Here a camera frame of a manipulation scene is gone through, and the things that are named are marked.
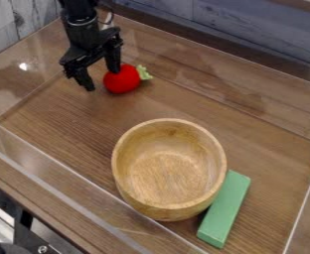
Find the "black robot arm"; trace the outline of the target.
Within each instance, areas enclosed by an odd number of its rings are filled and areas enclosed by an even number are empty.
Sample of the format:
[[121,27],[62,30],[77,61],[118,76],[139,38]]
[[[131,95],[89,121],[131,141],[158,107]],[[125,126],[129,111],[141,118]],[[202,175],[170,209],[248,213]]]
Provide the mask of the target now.
[[121,72],[122,45],[121,28],[99,28],[99,0],[59,0],[62,21],[71,46],[60,59],[67,78],[74,78],[87,91],[95,90],[89,67],[106,60],[107,69]]

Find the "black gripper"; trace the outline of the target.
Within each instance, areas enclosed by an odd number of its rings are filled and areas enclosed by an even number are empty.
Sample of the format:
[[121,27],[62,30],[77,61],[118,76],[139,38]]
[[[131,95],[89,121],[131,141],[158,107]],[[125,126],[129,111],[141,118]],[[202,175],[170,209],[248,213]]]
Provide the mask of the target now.
[[94,81],[87,68],[101,59],[105,59],[107,69],[113,73],[121,72],[123,45],[119,35],[121,28],[111,27],[102,30],[98,26],[97,18],[82,26],[73,24],[65,18],[63,24],[71,47],[60,59],[60,65],[65,67],[67,77],[74,77],[78,84],[87,91],[95,91]]

